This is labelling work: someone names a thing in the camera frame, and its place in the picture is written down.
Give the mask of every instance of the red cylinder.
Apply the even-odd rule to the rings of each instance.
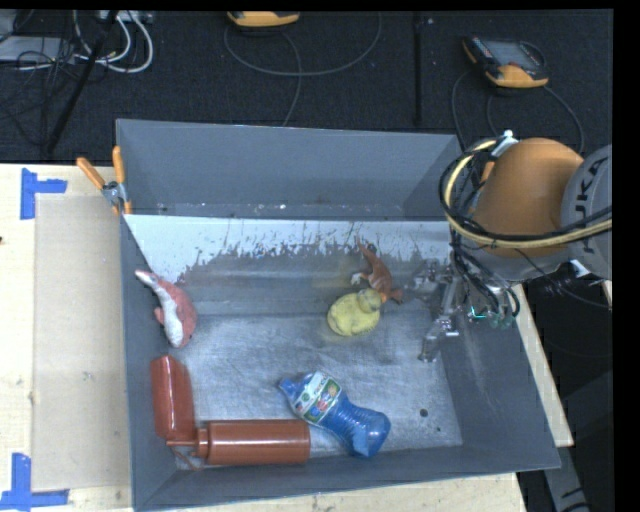
[[[309,425],[295,419],[209,421],[197,438],[195,455],[214,466],[302,464],[311,451]]]

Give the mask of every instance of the brown toy dinosaur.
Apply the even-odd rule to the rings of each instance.
[[[384,304],[389,299],[395,300],[398,304],[402,303],[402,290],[399,288],[393,289],[393,279],[391,273],[382,260],[368,247],[365,247],[360,238],[356,237],[356,243],[360,248],[360,251],[371,265],[371,272],[356,272],[351,276],[351,284],[358,284],[360,279],[366,279],[369,281],[371,287],[380,294],[382,303]]]

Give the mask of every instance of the orange device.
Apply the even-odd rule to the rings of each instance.
[[[549,81],[542,56],[524,42],[468,36],[462,39],[462,47],[483,76],[497,87],[526,90]]]

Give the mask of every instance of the blue plastic bottle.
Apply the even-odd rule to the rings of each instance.
[[[352,404],[342,386],[322,371],[280,381],[293,412],[338,436],[351,455],[372,457],[382,447],[391,422],[381,412]]]

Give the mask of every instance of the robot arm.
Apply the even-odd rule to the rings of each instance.
[[[453,162],[440,201],[465,299],[474,291],[490,315],[503,316],[514,284],[567,262],[611,280],[611,159],[611,145],[583,159],[556,141],[505,132]]]

